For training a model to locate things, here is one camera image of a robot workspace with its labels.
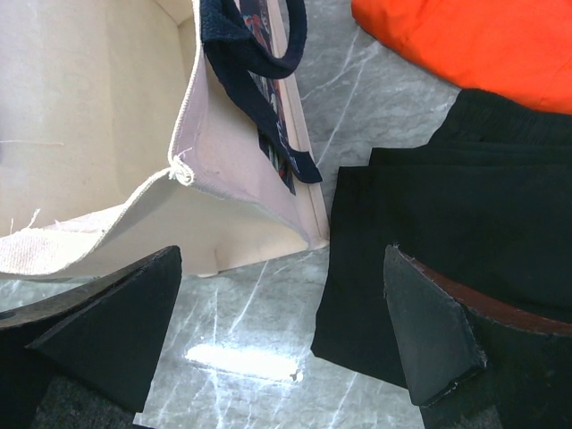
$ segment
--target folded garment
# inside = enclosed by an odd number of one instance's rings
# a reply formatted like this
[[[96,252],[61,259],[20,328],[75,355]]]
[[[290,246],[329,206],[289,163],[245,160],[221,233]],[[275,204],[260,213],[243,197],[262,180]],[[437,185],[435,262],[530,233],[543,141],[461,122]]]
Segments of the folded garment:
[[[352,0],[365,31],[462,88],[572,114],[567,0]]]
[[[496,99],[467,92],[483,103]],[[562,143],[571,118],[523,110],[486,129],[471,125],[494,115],[461,107],[453,106],[442,139],[427,147],[374,149],[369,167],[340,168],[317,357],[406,387],[383,296],[388,245],[513,307],[572,323],[572,146],[539,139],[553,134]],[[530,141],[520,123],[530,127]],[[475,141],[457,140],[468,130]],[[478,141],[482,135],[496,140]]]

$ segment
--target marble table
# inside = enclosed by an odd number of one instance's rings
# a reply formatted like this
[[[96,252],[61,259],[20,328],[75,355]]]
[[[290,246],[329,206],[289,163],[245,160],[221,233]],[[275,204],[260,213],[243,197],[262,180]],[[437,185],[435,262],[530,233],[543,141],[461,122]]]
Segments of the marble table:
[[[361,30],[349,0],[308,0],[300,95],[332,204],[338,167],[372,147],[415,147],[458,90]],[[183,280],[144,413],[175,428],[422,428],[405,390],[315,358],[310,344],[328,250],[209,279]],[[0,310],[60,293],[67,282],[0,282]]]

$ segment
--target tote bag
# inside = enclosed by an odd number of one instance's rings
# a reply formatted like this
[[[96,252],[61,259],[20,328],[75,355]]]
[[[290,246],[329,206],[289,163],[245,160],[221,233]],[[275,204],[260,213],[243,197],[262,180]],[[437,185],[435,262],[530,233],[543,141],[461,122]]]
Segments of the tote bag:
[[[208,63],[201,1],[0,2],[1,276],[110,273],[173,244],[211,275],[327,244],[319,185]],[[283,54],[278,4],[249,5]],[[249,75],[274,87],[283,153],[309,151],[293,76]]]

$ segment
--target bag handle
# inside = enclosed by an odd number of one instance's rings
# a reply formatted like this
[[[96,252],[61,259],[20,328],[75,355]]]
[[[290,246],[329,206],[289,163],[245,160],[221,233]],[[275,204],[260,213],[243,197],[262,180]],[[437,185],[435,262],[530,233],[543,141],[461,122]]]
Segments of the bag handle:
[[[202,0],[201,38],[203,43],[219,42],[243,67],[259,76],[284,79],[299,66],[307,38],[304,0],[286,0],[290,35],[282,58],[269,53],[250,32],[234,0]]]

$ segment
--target printed graphic on bag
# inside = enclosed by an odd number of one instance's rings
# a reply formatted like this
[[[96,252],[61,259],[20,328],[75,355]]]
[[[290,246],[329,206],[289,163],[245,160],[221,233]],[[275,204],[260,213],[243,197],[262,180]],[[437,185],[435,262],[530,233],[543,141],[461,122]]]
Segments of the printed graphic on bag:
[[[248,29],[252,31],[255,38],[257,38],[258,43],[260,43],[260,45],[262,45],[268,52],[272,53],[272,29],[270,27],[270,21],[268,20],[268,6],[266,5],[266,1],[240,0],[240,10],[242,11],[244,22]],[[282,98],[278,80],[264,78],[255,73],[250,73],[250,76],[278,115],[276,128],[280,135],[280,140],[287,142],[288,132],[286,131],[286,121],[284,119],[284,109],[282,107]],[[276,149],[274,149],[270,140],[265,135],[258,132],[258,138],[260,148],[266,154],[284,184],[292,194],[296,194],[292,171],[286,159],[276,152]]]

